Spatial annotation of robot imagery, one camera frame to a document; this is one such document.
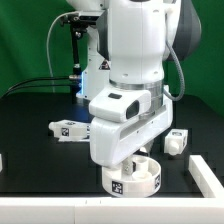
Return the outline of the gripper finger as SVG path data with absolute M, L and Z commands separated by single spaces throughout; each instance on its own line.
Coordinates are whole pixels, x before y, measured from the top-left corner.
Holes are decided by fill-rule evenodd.
M 124 164 L 124 171 L 126 174 L 132 174 L 133 173 L 133 162 L 132 161 L 127 161 Z

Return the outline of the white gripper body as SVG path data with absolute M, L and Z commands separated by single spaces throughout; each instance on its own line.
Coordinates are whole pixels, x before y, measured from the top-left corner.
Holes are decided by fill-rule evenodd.
M 106 86 L 89 104 L 94 116 L 90 126 L 92 160 L 113 167 L 153 140 L 173 120 L 172 101 L 164 97 L 154 115 L 151 92 Z

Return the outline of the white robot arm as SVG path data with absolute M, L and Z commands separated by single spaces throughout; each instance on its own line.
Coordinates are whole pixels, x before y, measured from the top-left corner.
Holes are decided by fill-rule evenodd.
M 197 48 L 201 24 L 192 0 L 66 0 L 82 14 L 99 12 L 100 55 L 108 83 L 89 104 L 90 154 L 114 167 L 172 123 L 176 100 L 163 84 L 163 62 Z

